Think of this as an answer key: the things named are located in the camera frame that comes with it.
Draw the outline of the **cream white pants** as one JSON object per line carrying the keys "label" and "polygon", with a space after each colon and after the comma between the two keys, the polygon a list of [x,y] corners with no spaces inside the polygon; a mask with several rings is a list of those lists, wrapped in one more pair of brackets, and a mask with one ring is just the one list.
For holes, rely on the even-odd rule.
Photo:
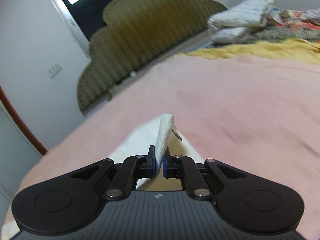
{"label": "cream white pants", "polygon": [[136,189],[147,191],[169,191],[181,189],[177,179],[165,179],[160,174],[164,165],[162,158],[168,147],[173,154],[193,158],[196,162],[204,161],[188,140],[174,125],[174,116],[162,114],[136,127],[127,138],[109,155],[116,163],[126,157],[146,153],[150,145],[156,146],[156,178],[140,179]]}

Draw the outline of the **pink bed blanket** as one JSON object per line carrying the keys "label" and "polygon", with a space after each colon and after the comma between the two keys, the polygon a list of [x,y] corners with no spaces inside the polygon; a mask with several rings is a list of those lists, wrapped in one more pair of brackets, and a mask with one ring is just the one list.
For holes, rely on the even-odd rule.
{"label": "pink bed blanket", "polygon": [[319,64],[179,56],[105,104],[23,178],[20,189],[109,157],[168,113],[203,158],[284,184],[303,198],[298,231],[319,239]]}

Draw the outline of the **frosted glass wardrobe door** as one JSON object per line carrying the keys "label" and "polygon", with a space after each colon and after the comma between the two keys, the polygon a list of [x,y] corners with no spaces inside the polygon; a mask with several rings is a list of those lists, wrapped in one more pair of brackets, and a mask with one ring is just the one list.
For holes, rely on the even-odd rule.
{"label": "frosted glass wardrobe door", "polygon": [[24,176],[41,159],[40,153],[1,105],[1,194],[11,201]]}

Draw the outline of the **olive green scalloped headboard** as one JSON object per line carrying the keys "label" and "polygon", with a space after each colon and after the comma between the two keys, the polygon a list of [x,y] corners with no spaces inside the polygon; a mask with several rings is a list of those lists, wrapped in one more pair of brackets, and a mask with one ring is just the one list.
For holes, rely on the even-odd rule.
{"label": "olive green scalloped headboard", "polygon": [[227,8],[214,0],[113,0],[105,26],[89,42],[90,63],[79,77],[81,112],[129,74],[207,29],[207,20]]}

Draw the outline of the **white folded pillow stack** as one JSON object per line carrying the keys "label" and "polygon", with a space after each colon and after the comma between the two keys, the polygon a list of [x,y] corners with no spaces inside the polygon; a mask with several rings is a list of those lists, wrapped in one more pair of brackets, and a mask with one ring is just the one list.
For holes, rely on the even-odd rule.
{"label": "white folded pillow stack", "polygon": [[208,18],[208,31],[217,44],[236,44],[252,32],[267,26],[274,0],[245,0]]}

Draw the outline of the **yellow blanket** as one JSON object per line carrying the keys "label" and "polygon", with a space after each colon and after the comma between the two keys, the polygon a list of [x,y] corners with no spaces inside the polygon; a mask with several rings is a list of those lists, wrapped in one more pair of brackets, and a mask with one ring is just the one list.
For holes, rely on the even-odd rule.
{"label": "yellow blanket", "polygon": [[258,41],[253,44],[232,44],[221,48],[201,48],[188,53],[180,53],[180,55],[209,60],[255,56],[319,65],[319,41],[309,42],[300,38],[288,38],[281,42]]}

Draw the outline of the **floral patterned quilt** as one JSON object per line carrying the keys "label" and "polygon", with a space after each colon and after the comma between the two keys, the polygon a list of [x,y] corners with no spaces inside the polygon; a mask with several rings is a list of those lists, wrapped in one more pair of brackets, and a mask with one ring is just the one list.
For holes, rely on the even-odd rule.
{"label": "floral patterned quilt", "polygon": [[265,28],[246,34],[241,38],[241,42],[281,42],[288,38],[319,41],[319,9],[284,10],[276,8],[270,13],[268,25]]}

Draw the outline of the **wall switch plate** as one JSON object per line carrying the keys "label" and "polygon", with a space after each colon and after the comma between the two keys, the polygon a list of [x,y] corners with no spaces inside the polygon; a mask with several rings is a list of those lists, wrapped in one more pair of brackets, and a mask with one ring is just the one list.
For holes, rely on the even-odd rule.
{"label": "wall switch plate", "polygon": [[61,64],[59,64],[58,62],[53,64],[49,70],[48,70],[48,76],[53,79],[54,77],[57,76],[57,74],[59,74],[59,72],[61,72],[62,70],[62,66]]}

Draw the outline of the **brown wooden wardrobe frame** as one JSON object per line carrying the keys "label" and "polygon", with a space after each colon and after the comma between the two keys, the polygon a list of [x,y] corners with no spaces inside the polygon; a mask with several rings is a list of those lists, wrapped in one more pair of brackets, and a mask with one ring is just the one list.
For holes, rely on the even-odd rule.
{"label": "brown wooden wardrobe frame", "polygon": [[26,126],[23,120],[20,118],[12,104],[10,103],[9,99],[7,98],[3,88],[0,88],[1,94],[1,103],[3,103],[4,108],[7,110],[11,118],[13,119],[14,123],[23,133],[23,135],[28,139],[28,141],[34,146],[34,148],[41,154],[45,155],[47,153],[47,149],[40,143],[40,141],[33,135],[31,130]]}

